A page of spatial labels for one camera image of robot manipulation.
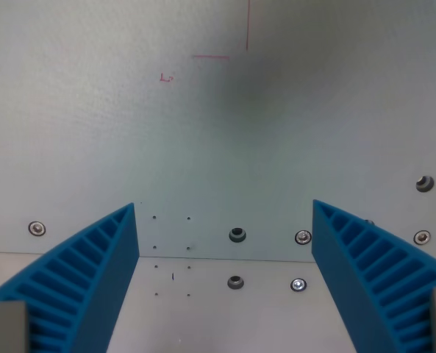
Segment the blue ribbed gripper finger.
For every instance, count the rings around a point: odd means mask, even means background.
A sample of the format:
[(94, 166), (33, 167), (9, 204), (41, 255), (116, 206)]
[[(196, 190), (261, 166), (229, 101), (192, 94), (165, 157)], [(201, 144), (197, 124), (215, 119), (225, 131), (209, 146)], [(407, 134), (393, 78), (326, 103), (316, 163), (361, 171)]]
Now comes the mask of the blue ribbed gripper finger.
[(433, 352), (434, 257), (319, 200), (312, 255), (357, 352)]
[(139, 255), (128, 204), (7, 280), (0, 302), (26, 304), (31, 352), (105, 352)]

